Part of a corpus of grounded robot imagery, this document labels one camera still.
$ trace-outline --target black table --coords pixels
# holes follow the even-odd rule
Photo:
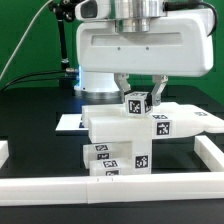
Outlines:
[[[163,101],[195,104],[220,118],[224,107],[200,90],[168,86]],[[82,105],[120,103],[74,97],[59,88],[12,89],[0,95],[0,139],[10,157],[0,178],[88,175],[82,162],[87,135],[56,133],[62,114],[81,113]],[[224,135],[207,134],[223,150]],[[153,141],[153,173],[208,171],[193,152],[194,138]],[[223,223],[224,200],[181,200],[1,207],[0,223]]]

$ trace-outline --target metal bracket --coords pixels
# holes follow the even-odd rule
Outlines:
[[[127,79],[129,78],[128,74],[115,73],[114,81],[117,84],[119,90],[121,91],[121,99],[124,102],[124,94],[131,90],[131,86],[128,84]]]
[[[168,82],[168,76],[166,75],[153,76],[152,79],[153,82],[156,83],[151,93],[152,106],[159,106],[161,103],[161,93]]]

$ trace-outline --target green wall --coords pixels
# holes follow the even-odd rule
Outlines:
[[[46,0],[8,0],[1,3],[0,70],[3,69],[31,19],[45,2]],[[168,85],[196,86],[224,104],[223,0],[207,0],[206,2],[213,4],[219,13],[219,26],[216,33],[213,35],[215,56],[214,68],[207,75],[201,78],[170,77]],[[75,52],[75,30],[77,26],[77,22],[66,24],[69,59],[73,66],[77,66]],[[53,13],[48,9],[45,9],[28,34],[24,44],[13,60],[4,79],[0,83],[0,86],[25,73],[54,69],[60,69],[60,46],[57,21]],[[132,85],[142,85],[142,83],[152,85],[151,77],[146,76],[131,76],[130,83]],[[27,83],[24,86],[56,85],[57,82],[41,82]]]

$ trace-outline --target small cube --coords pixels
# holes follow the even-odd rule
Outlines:
[[[125,95],[125,107],[128,116],[145,116],[152,111],[147,103],[148,92],[132,92]]]

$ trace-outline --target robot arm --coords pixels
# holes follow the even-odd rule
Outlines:
[[[198,77],[213,66],[214,11],[173,11],[197,4],[180,6],[163,0],[80,3],[75,11],[77,19],[84,21],[77,31],[82,69],[114,73],[121,92],[130,90],[124,81],[128,74],[152,75],[156,85],[151,101],[159,105],[168,76]]]

